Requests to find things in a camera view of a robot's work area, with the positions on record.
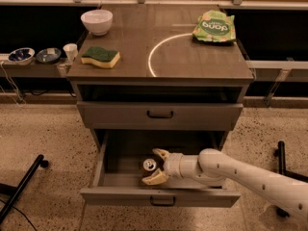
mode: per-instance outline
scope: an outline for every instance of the white robotic arm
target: white robotic arm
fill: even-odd
[[[225,178],[232,179],[258,193],[291,216],[308,220],[308,184],[237,161],[215,149],[204,149],[199,155],[169,153],[154,149],[164,162],[164,170],[157,168],[142,181],[158,185],[169,177],[192,178],[207,186],[221,186]]]

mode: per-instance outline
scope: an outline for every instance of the snack bag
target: snack bag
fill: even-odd
[[[227,16],[219,11],[208,11],[198,18],[198,25],[192,34],[208,42],[227,42],[236,39],[234,15]]]

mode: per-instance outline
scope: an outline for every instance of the terrazzo floor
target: terrazzo floor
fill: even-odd
[[[244,108],[223,152],[276,171],[273,152],[284,141],[287,169],[308,175],[307,135],[308,109]],[[76,107],[0,104],[0,182],[17,185],[38,154],[50,166],[38,169],[15,207],[39,231],[308,230],[308,222],[279,217],[265,199],[231,180],[227,180],[228,190],[242,196],[227,209],[89,206],[79,191],[90,184],[97,152]],[[11,210],[0,230],[35,229]]]

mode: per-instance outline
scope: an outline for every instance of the white bowl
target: white bowl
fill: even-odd
[[[81,15],[81,21],[89,32],[102,36],[112,27],[113,14],[106,10],[89,11]]]
[[[9,55],[9,61],[12,64],[27,65],[35,56],[35,50],[32,48],[16,49]]]

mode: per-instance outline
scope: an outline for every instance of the black stand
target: black stand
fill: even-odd
[[[285,175],[285,176],[290,177],[290,178],[293,178],[293,179],[298,180],[298,181],[308,182],[307,176],[304,176],[304,175],[301,175],[301,174],[298,174],[298,173],[294,173],[294,172],[288,171],[286,169],[285,143],[283,141],[280,141],[278,143],[278,149],[275,150],[274,156],[278,157],[278,160],[279,160],[278,172],[280,174]],[[280,208],[277,208],[277,214],[282,218],[290,216],[289,213],[287,213],[286,211],[284,211]]]
[[[36,160],[33,162],[27,173],[24,175],[20,183],[17,187],[9,186],[6,184],[0,183],[0,194],[9,195],[10,198],[5,204],[5,206],[2,208],[0,212],[0,224],[4,220],[4,218],[9,213],[10,209],[13,207],[15,201],[18,199],[18,197],[21,195],[24,188],[27,186],[28,182],[31,180],[32,176],[36,172],[37,168],[39,166],[41,167],[48,167],[48,161],[43,160],[43,155],[38,155]]]

